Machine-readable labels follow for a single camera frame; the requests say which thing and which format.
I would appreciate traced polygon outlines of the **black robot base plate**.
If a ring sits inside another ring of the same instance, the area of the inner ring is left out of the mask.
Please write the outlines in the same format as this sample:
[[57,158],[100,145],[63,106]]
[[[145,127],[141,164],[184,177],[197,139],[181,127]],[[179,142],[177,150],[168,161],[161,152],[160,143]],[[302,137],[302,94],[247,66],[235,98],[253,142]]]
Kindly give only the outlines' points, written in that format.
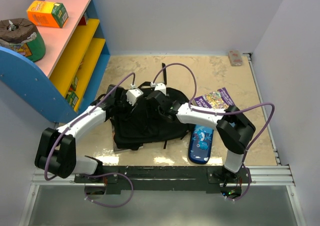
[[222,166],[101,166],[93,176],[76,175],[74,181],[92,192],[105,188],[107,195],[122,191],[201,191],[237,195],[252,182],[249,169],[241,167],[235,178],[221,176]]

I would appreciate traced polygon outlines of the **dark tale book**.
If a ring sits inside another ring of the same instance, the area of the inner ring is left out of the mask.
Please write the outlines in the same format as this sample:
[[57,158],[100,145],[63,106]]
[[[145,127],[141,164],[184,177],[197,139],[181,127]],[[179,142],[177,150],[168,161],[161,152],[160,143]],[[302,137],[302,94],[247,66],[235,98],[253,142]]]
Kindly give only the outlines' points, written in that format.
[[112,126],[112,145],[113,145],[113,152],[115,154],[124,152],[124,151],[137,151],[140,148],[143,148],[143,144],[134,144],[133,146],[125,146],[124,148],[120,148],[118,144],[114,140],[115,138],[115,128]]

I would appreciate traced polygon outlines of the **purple colourful book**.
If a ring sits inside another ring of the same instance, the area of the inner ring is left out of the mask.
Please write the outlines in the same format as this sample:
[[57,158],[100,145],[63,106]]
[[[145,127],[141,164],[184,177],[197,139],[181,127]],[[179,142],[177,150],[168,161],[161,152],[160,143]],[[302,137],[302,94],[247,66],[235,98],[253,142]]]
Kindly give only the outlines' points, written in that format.
[[227,89],[223,87],[216,91],[194,98],[192,104],[204,108],[227,109],[235,103],[230,97]]

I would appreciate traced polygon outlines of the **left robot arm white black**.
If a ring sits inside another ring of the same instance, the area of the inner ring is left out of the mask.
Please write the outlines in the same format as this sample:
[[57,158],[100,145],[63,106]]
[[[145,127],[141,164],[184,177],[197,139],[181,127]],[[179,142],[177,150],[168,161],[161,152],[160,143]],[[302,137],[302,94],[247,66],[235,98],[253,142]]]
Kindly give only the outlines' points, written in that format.
[[76,143],[96,126],[127,107],[135,106],[143,92],[138,89],[125,90],[110,85],[108,92],[98,99],[79,116],[57,129],[46,128],[40,137],[34,164],[44,170],[47,181],[55,177],[67,178],[72,174],[84,174],[92,182],[99,182],[104,171],[98,167],[99,160],[78,156]]

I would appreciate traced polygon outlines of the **green box on shelf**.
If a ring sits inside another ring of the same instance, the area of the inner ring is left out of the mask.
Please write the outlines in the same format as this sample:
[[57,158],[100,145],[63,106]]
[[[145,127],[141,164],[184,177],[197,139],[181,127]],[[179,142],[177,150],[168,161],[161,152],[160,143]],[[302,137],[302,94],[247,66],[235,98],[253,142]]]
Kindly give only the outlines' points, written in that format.
[[75,76],[70,84],[70,90],[72,91],[76,91],[77,90],[77,86],[78,86],[78,77]]
[[71,90],[71,91],[68,91],[65,99],[68,102],[68,104],[74,109],[79,98],[77,94]]

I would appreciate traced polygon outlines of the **brown green toy stump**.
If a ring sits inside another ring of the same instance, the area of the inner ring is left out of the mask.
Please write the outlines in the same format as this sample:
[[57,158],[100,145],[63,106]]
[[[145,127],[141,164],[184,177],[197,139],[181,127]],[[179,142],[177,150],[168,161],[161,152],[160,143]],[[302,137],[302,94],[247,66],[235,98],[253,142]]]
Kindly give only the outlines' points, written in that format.
[[41,60],[46,46],[38,28],[26,18],[2,20],[0,23],[0,45],[13,50],[32,62]]

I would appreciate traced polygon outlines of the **black student backpack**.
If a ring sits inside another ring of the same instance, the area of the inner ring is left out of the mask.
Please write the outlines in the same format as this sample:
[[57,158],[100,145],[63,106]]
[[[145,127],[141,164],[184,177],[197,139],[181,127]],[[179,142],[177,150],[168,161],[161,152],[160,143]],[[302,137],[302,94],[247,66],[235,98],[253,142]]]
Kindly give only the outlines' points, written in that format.
[[[154,91],[151,83],[146,81],[137,87],[143,92],[138,98],[132,111],[121,111],[110,117],[114,126],[114,141],[120,148],[134,144],[153,142],[167,142],[173,139],[183,139],[185,135],[195,129],[194,124],[182,124],[178,121],[167,121],[161,116],[151,116],[148,113],[146,97]],[[181,91],[167,87],[166,96],[181,103],[188,103],[189,99]]]

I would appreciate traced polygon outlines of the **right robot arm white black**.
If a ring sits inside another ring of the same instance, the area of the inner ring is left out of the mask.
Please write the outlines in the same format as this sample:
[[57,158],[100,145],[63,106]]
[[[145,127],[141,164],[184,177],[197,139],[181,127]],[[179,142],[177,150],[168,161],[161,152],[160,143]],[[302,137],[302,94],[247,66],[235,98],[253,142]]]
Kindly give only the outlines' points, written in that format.
[[220,175],[230,183],[240,176],[243,158],[256,127],[240,110],[232,105],[227,109],[212,109],[192,106],[171,100],[159,90],[146,97],[148,105],[167,121],[194,124],[217,130],[227,156]]

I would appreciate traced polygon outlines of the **beige pink eraser box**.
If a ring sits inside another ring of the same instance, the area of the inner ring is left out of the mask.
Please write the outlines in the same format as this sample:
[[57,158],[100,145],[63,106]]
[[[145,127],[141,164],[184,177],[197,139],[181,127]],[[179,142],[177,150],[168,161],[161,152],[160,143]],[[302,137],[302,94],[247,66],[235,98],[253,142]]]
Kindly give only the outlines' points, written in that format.
[[231,66],[241,66],[243,64],[242,54],[238,50],[228,51],[228,58]]

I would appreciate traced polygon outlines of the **aluminium rail frame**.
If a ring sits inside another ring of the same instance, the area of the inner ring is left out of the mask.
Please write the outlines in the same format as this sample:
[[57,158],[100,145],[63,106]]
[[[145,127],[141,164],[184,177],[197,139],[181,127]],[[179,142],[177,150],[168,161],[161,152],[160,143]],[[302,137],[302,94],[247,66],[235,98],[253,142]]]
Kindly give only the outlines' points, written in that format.
[[98,127],[80,145],[102,161],[128,173],[114,179],[105,195],[94,200],[107,204],[126,201],[120,208],[90,203],[84,190],[99,190],[91,181],[73,178],[46,182],[35,171],[23,226],[304,226],[306,224],[289,166],[280,163],[272,133],[267,130],[248,157],[252,183],[242,184],[244,197],[225,200],[211,171],[221,166],[226,150],[220,139],[208,164],[196,166],[187,156],[187,141],[159,144],[134,152],[112,153],[110,124]]

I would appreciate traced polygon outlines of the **blue shark pencil case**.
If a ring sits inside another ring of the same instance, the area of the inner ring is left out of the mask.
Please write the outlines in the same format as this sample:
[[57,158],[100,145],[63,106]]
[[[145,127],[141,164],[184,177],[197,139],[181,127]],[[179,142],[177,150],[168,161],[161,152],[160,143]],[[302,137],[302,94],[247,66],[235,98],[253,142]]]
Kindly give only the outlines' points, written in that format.
[[191,134],[188,158],[196,164],[206,164],[211,156],[214,130],[201,125],[196,125]]

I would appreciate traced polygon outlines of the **blue shelf unit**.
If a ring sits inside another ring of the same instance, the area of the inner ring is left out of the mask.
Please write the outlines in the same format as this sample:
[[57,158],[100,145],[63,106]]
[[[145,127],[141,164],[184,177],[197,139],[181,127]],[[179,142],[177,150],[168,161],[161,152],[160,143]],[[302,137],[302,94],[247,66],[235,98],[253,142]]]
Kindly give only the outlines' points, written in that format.
[[[1,101],[16,115],[66,123],[94,100],[110,59],[97,0],[48,0],[63,3],[69,19],[63,28],[39,27],[45,56],[32,62],[19,53],[0,49]],[[66,101],[78,77],[74,109]]]

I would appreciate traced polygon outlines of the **orange green crayon box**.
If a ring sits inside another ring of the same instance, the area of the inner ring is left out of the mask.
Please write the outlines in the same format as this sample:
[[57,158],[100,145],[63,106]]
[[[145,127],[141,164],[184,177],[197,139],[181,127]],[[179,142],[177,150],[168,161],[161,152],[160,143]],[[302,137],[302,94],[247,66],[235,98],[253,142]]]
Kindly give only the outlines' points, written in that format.
[[28,19],[37,26],[63,28],[69,15],[63,3],[35,0],[26,10]]

